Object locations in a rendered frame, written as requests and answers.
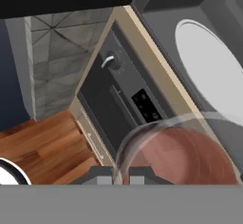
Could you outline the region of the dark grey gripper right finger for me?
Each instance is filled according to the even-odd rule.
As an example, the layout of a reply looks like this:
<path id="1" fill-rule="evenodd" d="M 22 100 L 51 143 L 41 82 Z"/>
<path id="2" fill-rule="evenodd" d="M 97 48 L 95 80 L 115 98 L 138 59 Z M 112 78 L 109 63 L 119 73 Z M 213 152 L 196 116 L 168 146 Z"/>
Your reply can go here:
<path id="1" fill-rule="evenodd" d="M 129 168 L 130 185 L 172 185 L 172 182 L 158 177 L 150 166 L 130 167 Z"/>

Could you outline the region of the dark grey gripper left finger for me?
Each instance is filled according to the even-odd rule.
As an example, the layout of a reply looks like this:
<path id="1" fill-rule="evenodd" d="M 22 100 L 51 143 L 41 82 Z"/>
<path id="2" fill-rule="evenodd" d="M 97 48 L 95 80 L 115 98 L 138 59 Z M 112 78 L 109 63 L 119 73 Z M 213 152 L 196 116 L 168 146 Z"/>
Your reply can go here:
<path id="1" fill-rule="evenodd" d="M 92 166 L 82 177 L 72 181 L 76 185 L 111 185 L 113 168 L 110 166 Z"/>

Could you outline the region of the glass bowl with brown food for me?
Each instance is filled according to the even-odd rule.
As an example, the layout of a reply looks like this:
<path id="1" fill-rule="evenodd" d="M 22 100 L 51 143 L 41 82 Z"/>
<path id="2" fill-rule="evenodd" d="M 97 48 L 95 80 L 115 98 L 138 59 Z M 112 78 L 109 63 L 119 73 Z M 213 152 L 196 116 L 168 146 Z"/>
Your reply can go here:
<path id="1" fill-rule="evenodd" d="M 210 111 L 140 125 L 121 142 L 113 181 L 146 166 L 175 185 L 243 187 L 243 126 Z"/>

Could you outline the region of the beige drawer front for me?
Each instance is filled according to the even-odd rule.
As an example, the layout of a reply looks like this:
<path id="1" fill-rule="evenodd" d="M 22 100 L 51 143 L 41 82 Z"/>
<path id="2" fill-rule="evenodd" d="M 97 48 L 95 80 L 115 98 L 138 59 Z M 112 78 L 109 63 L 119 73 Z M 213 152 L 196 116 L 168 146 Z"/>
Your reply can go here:
<path id="1" fill-rule="evenodd" d="M 105 145 L 103 144 L 102 139 L 100 138 L 97 130 L 95 129 L 94 125 L 92 124 L 91 120 L 88 118 L 87 114 L 84 111 L 84 108 L 82 107 L 81 103 L 79 102 L 77 97 L 74 97 L 69 110 L 71 111 L 72 115 L 74 116 L 76 122 L 78 123 L 79 127 L 82 129 L 85 137 L 87 138 L 87 141 L 89 145 L 92 148 L 92 145 L 90 144 L 90 141 L 88 139 L 87 133 L 91 133 L 92 139 L 95 142 L 97 148 L 99 149 L 99 152 L 103 155 L 103 160 L 100 160 L 94 149 L 94 151 L 97 159 L 99 160 L 100 164 L 102 166 L 114 166 L 115 161 L 112 159 L 111 155 L 109 154 L 108 150 L 106 149 Z"/>

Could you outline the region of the white round thing black rim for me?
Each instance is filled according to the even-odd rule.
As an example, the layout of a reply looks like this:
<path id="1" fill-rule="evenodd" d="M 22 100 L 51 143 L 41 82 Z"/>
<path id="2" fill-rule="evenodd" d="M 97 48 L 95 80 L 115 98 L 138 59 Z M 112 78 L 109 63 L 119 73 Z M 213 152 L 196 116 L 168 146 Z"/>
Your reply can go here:
<path id="1" fill-rule="evenodd" d="M 25 171 L 9 159 L 0 158 L 0 185 L 30 185 Z"/>

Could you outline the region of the oven knob with white mark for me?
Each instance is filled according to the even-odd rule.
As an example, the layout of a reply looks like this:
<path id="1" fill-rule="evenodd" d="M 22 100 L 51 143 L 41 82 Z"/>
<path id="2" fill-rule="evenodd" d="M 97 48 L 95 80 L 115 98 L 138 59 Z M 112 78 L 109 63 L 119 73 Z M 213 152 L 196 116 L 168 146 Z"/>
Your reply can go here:
<path id="1" fill-rule="evenodd" d="M 108 51 L 102 62 L 101 68 L 111 68 L 112 70 L 118 70 L 120 67 L 121 62 L 119 56 L 112 51 Z"/>

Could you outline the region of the dark blue cupboard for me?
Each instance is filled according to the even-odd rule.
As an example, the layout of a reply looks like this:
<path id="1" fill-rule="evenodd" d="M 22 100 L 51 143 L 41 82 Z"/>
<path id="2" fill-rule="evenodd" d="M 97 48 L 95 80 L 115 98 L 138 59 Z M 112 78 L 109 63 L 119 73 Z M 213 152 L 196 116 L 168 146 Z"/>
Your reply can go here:
<path id="1" fill-rule="evenodd" d="M 0 131 L 33 117 L 25 20 L 0 19 Z"/>

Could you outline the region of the beige cupboard frame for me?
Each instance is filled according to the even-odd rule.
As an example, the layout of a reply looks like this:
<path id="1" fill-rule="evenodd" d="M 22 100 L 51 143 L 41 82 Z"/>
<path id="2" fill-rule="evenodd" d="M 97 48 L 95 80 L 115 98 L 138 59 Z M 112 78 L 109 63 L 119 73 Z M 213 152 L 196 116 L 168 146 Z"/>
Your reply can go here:
<path id="1" fill-rule="evenodd" d="M 177 75 L 159 51 L 157 45 L 140 21 L 140 18 L 129 6 L 116 7 L 112 10 L 104 27 L 102 36 L 84 70 L 84 75 L 76 89 L 75 97 L 78 98 L 78 92 L 84 82 L 87 72 L 92 66 L 108 31 L 114 23 L 118 23 L 119 26 L 121 26 L 121 30 L 124 32 L 125 36 L 127 36 L 128 41 L 138 53 L 145 67 L 151 73 L 160 92 L 162 92 L 165 99 L 174 110 L 175 116 L 181 116 L 186 113 L 199 113 L 198 107 L 195 105 L 185 87 L 179 81 Z"/>

